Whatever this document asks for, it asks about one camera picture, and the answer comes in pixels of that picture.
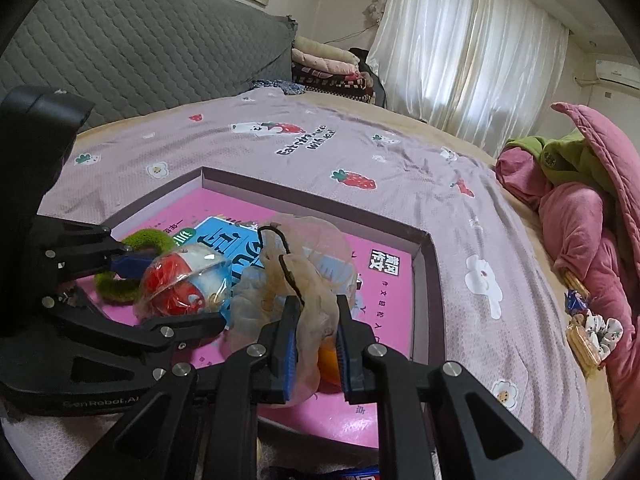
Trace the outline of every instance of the pink bedspread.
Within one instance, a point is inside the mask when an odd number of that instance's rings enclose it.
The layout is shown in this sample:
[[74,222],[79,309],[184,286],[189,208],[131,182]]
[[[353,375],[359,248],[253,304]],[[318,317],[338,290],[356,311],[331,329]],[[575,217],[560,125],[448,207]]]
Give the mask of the pink bedspread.
[[496,173],[506,189],[533,209],[540,206],[546,250],[556,270],[569,269],[592,295],[590,308],[604,319],[619,320],[624,334],[606,361],[618,429],[628,441],[640,424],[640,344],[636,339],[640,275],[640,156],[628,137],[606,117],[586,106],[553,105],[572,118],[588,140],[616,187],[635,266],[623,267],[616,239],[607,228],[612,215],[596,192],[580,183],[568,183],[544,193],[550,183],[533,156],[519,148],[504,151]]

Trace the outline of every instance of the air conditioner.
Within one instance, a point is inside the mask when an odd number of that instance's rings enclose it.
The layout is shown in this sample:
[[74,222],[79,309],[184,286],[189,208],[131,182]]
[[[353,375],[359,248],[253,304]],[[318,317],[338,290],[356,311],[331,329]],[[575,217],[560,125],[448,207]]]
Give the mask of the air conditioner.
[[599,59],[596,61],[596,74],[598,79],[640,90],[640,68],[636,66]]

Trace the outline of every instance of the green fuzzy hair tie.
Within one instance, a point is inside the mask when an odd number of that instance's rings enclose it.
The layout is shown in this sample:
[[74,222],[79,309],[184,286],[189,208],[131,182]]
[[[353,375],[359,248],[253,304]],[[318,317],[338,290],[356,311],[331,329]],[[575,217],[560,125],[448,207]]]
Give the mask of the green fuzzy hair tie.
[[[141,229],[127,236],[123,244],[133,251],[153,250],[159,256],[173,249],[177,244],[164,231],[158,229]],[[116,280],[116,273],[108,270],[95,275],[95,290],[100,297],[110,303],[131,304],[138,298],[140,280]]]

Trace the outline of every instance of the wire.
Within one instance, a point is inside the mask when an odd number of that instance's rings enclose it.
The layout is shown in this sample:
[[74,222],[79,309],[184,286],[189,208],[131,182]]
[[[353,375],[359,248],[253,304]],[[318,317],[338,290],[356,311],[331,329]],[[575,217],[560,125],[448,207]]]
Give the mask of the wire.
[[377,25],[377,23],[374,23],[373,25],[369,25],[369,27],[363,28],[362,30],[360,30],[358,32],[352,32],[351,34],[347,34],[343,38],[338,38],[337,40],[325,41],[324,43],[328,44],[328,43],[335,43],[336,41],[350,40],[351,38],[355,38],[356,36],[359,36],[363,32],[367,32],[370,28],[373,28],[376,25]]

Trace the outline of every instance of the gray quilted headboard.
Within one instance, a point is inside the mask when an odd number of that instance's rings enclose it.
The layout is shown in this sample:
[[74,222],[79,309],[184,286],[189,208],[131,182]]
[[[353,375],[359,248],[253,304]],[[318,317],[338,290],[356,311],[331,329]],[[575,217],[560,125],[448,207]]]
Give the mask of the gray quilted headboard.
[[0,58],[21,84],[96,103],[85,128],[291,80],[296,23],[233,0],[40,0]]

